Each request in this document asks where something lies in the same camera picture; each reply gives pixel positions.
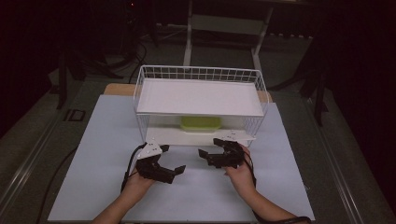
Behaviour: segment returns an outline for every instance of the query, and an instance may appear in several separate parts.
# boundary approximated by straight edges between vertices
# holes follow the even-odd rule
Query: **white wire basket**
[[[143,65],[134,90],[143,142],[211,146],[213,138],[249,146],[266,115],[269,95],[259,70]],[[180,128],[181,118],[220,118],[209,132]]]

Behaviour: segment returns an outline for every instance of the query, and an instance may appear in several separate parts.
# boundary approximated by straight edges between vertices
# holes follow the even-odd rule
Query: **dark background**
[[[156,2],[157,22],[186,23],[188,1]],[[396,4],[374,0],[332,3],[332,9],[276,6],[268,31],[285,38],[315,37],[313,43],[319,50],[309,50],[304,60],[314,63],[320,54],[330,66],[326,86],[332,90],[395,212]],[[206,9],[203,1],[201,10]],[[124,24],[122,19],[114,19],[111,12],[101,12],[99,18],[93,18],[88,1],[8,1],[0,10],[0,136],[3,136],[50,89],[47,75],[58,67],[60,37],[79,48],[96,51],[112,45],[104,42],[106,34],[101,34],[102,39],[92,35],[100,34],[96,22],[103,24],[108,19],[106,26],[119,26],[119,31]],[[212,6],[212,11],[219,10]]]

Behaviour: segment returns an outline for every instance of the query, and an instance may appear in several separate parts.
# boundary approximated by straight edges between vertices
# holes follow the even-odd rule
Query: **white sheet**
[[[130,96],[102,95],[92,113],[75,158],[49,214],[49,221],[88,221],[120,193],[133,150],[142,144]],[[201,147],[222,152],[220,147]],[[250,146],[265,197],[297,216],[314,219],[304,184],[276,104]],[[171,146],[161,166],[187,165],[172,185],[155,183],[124,217],[131,222],[253,222],[250,208],[238,197],[222,169],[207,166],[198,147]]]

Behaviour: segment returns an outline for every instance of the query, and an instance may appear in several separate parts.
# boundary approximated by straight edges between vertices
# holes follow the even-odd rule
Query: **gray floor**
[[[160,37],[167,37],[174,31],[165,29]],[[223,44],[215,48],[207,43],[210,34],[200,33],[197,36],[199,38],[193,42],[191,65],[253,68],[249,48],[244,45],[230,48]],[[184,32],[162,40],[159,48],[155,48],[148,37],[142,38],[147,48],[145,61],[148,64],[182,65]],[[224,42],[222,36],[212,36],[211,40]],[[249,40],[244,38],[239,42],[248,43]],[[291,77],[309,43],[309,39],[302,38],[266,37],[260,53],[266,85],[273,86]],[[140,54],[143,55],[143,48],[140,48]],[[134,67],[135,64],[132,64],[118,72],[125,76],[123,80],[95,74],[89,75],[84,82],[70,80],[69,100],[63,110],[55,109],[56,95],[46,94],[1,139],[1,192],[7,190],[15,174],[23,172],[19,168],[29,153],[43,148],[36,163],[30,166],[25,164],[24,167],[34,167],[34,170],[22,180],[24,187],[15,191],[15,197],[8,198],[10,207],[3,208],[2,223],[35,223],[50,178],[64,157],[78,146],[98,96],[108,83],[127,82]],[[319,128],[313,121],[311,101],[297,93],[301,85],[296,83],[271,93],[307,186],[317,218],[315,223],[396,223],[331,92],[326,91],[325,103],[329,112],[323,113],[324,125]],[[64,121],[67,109],[84,110],[87,115],[82,122]],[[62,166],[51,185],[40,223],[47,223],[46,218],[71,159]]]

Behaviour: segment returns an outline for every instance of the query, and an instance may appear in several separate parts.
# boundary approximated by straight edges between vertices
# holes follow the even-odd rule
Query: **wire rack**
[[[268,103],[270,97],[265,89],[262,72],[260,70],[224,67],[142,65],[140,67],[139,76],[137,78],[136,87],[134,90],[134,110],[136,112],[139,129],[142,134],[143,141],[145,141],[146,139],[150,115],[137,113],[137,107],[140,102],[140,95],[142,93],[143,85],[146,78],[191,79],[220,82],[254,83],[259,100],[261,102],[262,112],[264,116],[259,118],[244,119],[246,133],[253,137],[259,130],[265,114],[268,110]]]

